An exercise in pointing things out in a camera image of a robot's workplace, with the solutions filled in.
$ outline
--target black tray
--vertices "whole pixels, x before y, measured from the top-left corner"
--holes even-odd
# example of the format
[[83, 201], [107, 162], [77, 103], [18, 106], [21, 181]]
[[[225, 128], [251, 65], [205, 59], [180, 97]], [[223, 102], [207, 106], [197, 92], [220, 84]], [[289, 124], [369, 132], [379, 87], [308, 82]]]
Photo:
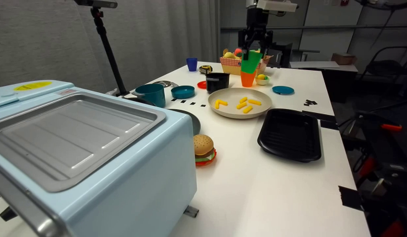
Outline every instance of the black tray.
[[299, 162], [320, 159], [318, 120], [299, 111], [268, 111], [257, 143], [268, 153]]

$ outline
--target blue cup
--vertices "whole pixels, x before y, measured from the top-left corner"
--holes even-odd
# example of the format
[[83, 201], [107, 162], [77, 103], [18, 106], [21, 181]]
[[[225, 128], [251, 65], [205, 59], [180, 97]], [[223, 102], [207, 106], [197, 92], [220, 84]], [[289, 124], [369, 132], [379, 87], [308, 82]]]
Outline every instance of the blue cup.
[[146, 84], [137, 87], [135, 91], [132, 92], [137, 97], [146, 99], [156, 106], [164, 108], [165, 106], [165, 94], [164, 86], [161, 84]]
[[187, 63], [187, 67], [189, 68], [189, 71], [196, 72], [197, 58], [187, 58], [186, 63]]

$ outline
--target orange cup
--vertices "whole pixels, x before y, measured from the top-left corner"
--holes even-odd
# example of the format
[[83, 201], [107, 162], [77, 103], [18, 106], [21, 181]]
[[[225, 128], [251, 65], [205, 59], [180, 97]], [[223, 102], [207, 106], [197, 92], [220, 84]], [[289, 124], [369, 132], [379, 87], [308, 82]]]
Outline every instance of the orange cup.
[[256, 70], [253, 73], [246, 73], [246, 72], [240, 71], [241, 85], [243, 87], [252, 87], [255, 76], [256, 76]]

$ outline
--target yellow warning label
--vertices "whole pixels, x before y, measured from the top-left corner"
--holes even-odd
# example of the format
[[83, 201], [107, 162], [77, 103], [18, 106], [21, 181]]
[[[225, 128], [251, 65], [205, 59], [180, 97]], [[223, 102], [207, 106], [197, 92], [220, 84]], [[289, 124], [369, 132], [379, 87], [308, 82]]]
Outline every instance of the yellow warning label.
[[37, 89], [37, 88], [40, 88], [40, 87], [48, 86], [51, 83], [53, 83], [53, 82], [51, 82], [51, 81], [41, 81], [41, 82], [36, 82], [36, 83], [31, 83], [31, 84], [25, 84], [25, 85], [22, 85], [20, 87], [16, 87], [13, 90], [15, 90], [15, 91], [32, 90], [32, 89]]

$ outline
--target light blue toaster oven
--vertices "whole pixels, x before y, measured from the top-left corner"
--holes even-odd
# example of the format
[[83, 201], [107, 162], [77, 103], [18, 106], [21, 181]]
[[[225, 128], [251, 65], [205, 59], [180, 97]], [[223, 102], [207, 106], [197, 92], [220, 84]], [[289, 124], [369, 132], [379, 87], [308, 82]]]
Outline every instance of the light blue toaster oven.
[[196, 189], [189, 116], [61, 81], [0, 87], [0, 196], [39, 236], [167, 236]]

